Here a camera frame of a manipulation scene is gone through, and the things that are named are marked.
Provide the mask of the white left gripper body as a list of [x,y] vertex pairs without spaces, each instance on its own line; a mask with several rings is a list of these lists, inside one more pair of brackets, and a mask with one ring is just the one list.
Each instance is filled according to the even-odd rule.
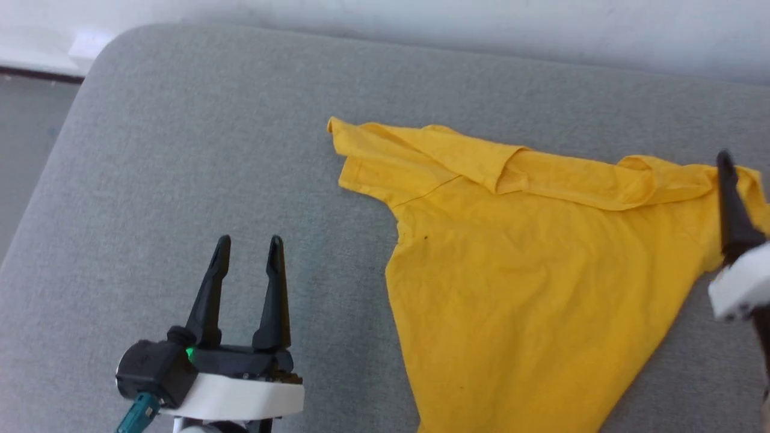
[[304,408],[303,379],[286,349],[224,345],[189,348],[198,375],[178,408],[162,414],[203,421],[259,421],[293,416]]

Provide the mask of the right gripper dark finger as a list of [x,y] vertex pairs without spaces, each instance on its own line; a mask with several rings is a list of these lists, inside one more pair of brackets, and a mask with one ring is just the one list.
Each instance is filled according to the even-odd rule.
[[748,209],[739,194],[739,173],[728,150],[718,153],[716,167],[722,265],[732,266],[741,255],[764,244],[766,236],[751,222]]

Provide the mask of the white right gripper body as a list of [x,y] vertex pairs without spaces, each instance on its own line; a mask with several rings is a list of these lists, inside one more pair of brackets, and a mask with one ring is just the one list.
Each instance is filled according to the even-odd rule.
[[740,255],[709,283],[714,318],[731,321],[747,318],[757,307],[769,302],[769,244],[764,243]]

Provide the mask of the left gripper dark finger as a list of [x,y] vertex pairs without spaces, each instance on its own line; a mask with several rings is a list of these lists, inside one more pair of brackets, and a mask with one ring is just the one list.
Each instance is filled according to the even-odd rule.
[[220,305],[223,280],[229,271],[231,244],[229,235],[220,236],[185,324],[196,338],[195,347],[212,348],[221,343]]
[[252,346],[258,351],[279,351],[291,347],[286,263],[283,239],[271,238],[266,263],[268,287],[262,307],[259,328],[253,334]]

